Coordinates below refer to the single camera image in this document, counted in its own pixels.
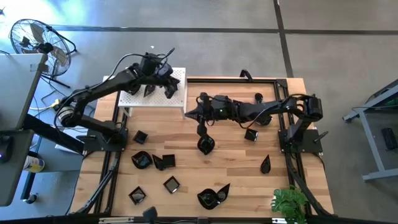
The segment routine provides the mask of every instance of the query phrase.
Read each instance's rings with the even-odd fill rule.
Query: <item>wooden table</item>
[[[288,78],[287,83],[290,94],[305,93],[303,79]],[[207,92],[210,96],[227,95],[246,102],[253,102],[255,93],[262,93],[264,101],[275,100],[274,87],[270,84],[189,83],[188,111],[197,106],[195,98],[201,92]],[[95,118],[111,120],[115,99],[116,94],[112,94],[98,100]],[[271,211],[273,191],[287,188],[289,181],[284,155],[279,152],[278,116],[275,114],[272,117],[268,126],[253,126],[259,131],[257,142],[245,140],[245,130],[235,122],[216,122],[208,127],[208,134],[216,141],[216,146],[205,156],[197,149],[198,123],[182,119],[179,109],[134,110],[133,117],[127,120],[129,139],[121,156],[112,216],[140,217],[144,210],[155,206],[160,217],[279,217],[279,213]],[[149,135],[143,145],[132,140],[138,130]],[[142,150],[158,157],[175,154],[177,166],[165,171],[157,170],[154,165],[139,170],[134,167],[131,156]],[[272,169],[264,175],[259,166],[267,155],[270,155]],[[94,152],[83,161],[72,212],[81,208],[97,187],[103,158],[104,152]],[[333,213],[322,163],[312,154],[302,154],[302,160],[308,188],[323,207]],[[171,195],[163,183],[172,175],[181,187]],[[221,205],[206,210],[199,204],[197,194],[202,190],[211,188],[217,192],[229,183],[228,198]],[[138,186],[147,198],[134,205],[128,194]],[[107,196],[108,189],[105,189],[102,209]]]

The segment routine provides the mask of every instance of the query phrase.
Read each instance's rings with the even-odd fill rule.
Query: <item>concrete floor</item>
[[[398,29],[395,13],[398,2],[394,0],[279,2],[286,29]],[[36,0],[25,2],[34,8],[29,11],[22,11],[18,4],[19,1],[6,2],[6,15],[0,16],[1,50],[12,52],[8,31],[13,22],[25,17],[75,26],[278,28],[272,0]],[[170,57],[170,64],[186,67],[188,75],[237,76],[240,69],[246,68],[254,77],[287,76],[278,34],[66,31],[62,34],[74,41],[79,50],[69,71],[60,77],[73,88],[99,82],[124,54],[161,53],[172,47],[176,51]],[[398,177],[364,183],[361,175],[377,168],[362,125],[359,121],[346,124],[341,120],[352,107],[362,105],[369,95],[397,78],[396,37],[286,37],[294,77],[304,78],[307,92],[316,93],[323,102],[324,118],[317,127],[329,131],[322,140],[326,176],[335,213],[341,217],[398,220]],[[132,62],[135,60],[125,62],[120,68]],[[42,92],[37,93],[38,97],[45,94]],[[20,212],[20,202],[14,200],[10,207],[0,208],[0,220],[66,212],[76,174],[66,179],[60,178],[65,174],[43,175],[47,177],[42,182],[52,186],[36,188],[43,201],[24,206],[24,212]]]

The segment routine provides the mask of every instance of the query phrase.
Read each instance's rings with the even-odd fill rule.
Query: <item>fan stand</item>
[[[73,45],[73,50],[72,50],[71,52],[67,53],[67,54],[72,54],[72,53],[74,53],[74,52],[77,52],[75,43],[73,43],[73,42],[70,41],[68,38],[64,37],[63,35],[59,34],[59,33],[58,33],[55,29],[53,29],[51,26],[48,26],[48,25],[47,25],[47,29],[50,30],[50,31],[52,31],[52,32],[54,32],[55,34],[59,35],[62,39],[66,40],[67,42],[69,42],[69,43],[71,43],[71,44]],[[64,86],[64,87],[66,87],[66,88],[70,88],[70,86],[68,86],[68,85],[66,85],[66,84],[64,84],[64,83],[62,83],[62,82],[60,82],[60,81],[54,79],[54,77],[55,77],[54,75],[51,75],[51,76],[49,76],[49,77],[46,76],[46,75],[42,75],[42,77],[43,77],[43,78],[46,78],[46,79],[48,79],[48,80],[50,80],[50,81],[53,81],[53,82],[55,82],[55,83],[58,83],[59,85]]]

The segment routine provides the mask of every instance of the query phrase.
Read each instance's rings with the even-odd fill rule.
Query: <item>green plant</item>
[[[280,212],[288,224],[305,224],[303,206],[308,201],[306,196],[296,186],[291,185],[290,189],[275,189],[275,199],[272,200],[273,212]]]

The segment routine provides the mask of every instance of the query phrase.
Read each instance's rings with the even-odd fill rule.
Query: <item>white platform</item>
[[[165,107],[165,108],[181,108],[182,117],[185,118],[184,113],[187,108],[187,77],[185,75],[185,68],[173,68],[174,78],[180,80],[177,85],[178,90],[173,97],[167,99],[164,92],[165,88],[157,86],[155,90],[144,98],[145,85],[142,85],[135,95],[122,91],[120,93],[118,106],[122,108],[123,113],[132,116],[132,109],[137,107]]]

